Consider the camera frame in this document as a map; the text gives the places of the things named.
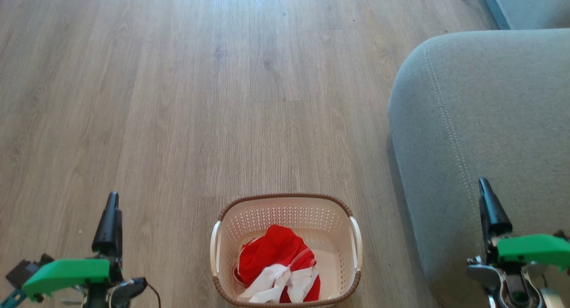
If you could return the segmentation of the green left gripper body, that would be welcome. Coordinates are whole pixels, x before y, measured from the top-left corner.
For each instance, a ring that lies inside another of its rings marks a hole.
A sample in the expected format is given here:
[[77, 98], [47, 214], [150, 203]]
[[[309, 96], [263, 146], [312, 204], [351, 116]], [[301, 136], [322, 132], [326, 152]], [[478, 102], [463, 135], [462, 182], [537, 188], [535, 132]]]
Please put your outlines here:
[[38, 301], [65, 288], [80, 287], [83, 308], [129, 308], [148, 288], [144, 277], [124, 279], [122, 260], [115, 257], [57, 259], [42, 265], [22, 286]]

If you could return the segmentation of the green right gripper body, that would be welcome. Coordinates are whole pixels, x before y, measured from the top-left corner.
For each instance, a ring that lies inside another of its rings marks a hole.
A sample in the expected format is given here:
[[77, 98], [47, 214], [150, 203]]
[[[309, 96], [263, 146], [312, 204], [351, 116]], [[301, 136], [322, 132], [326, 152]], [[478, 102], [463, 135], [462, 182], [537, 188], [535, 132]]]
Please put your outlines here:
[[569, 241], [563, 233], [493, 237], [485, 257], [468, 259], [467, 275], [478, 282], [490, 308], [564, 308], [544, 276], [549, 267], [569, 274]]

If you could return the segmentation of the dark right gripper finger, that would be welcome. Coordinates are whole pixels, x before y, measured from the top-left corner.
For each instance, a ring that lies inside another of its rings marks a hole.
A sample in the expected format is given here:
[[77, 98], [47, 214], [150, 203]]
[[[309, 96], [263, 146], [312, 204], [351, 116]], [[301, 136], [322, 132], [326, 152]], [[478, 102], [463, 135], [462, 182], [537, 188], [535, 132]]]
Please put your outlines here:
[[483, 245], [488, 251], [493, 246], [494, 239], [513, 232], [513, 225], [487, 178], [479, 178], [478, 184]]

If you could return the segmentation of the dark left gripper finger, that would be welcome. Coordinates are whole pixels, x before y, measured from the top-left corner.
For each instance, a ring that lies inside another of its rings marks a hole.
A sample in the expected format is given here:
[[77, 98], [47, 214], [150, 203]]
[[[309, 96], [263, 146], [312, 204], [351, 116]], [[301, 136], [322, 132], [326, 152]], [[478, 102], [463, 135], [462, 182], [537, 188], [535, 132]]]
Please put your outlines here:
[[92, 241], [92, 251], [105, 256], [121, 258], [123, 254], [122, 211], [119, 194], [110, 192]]

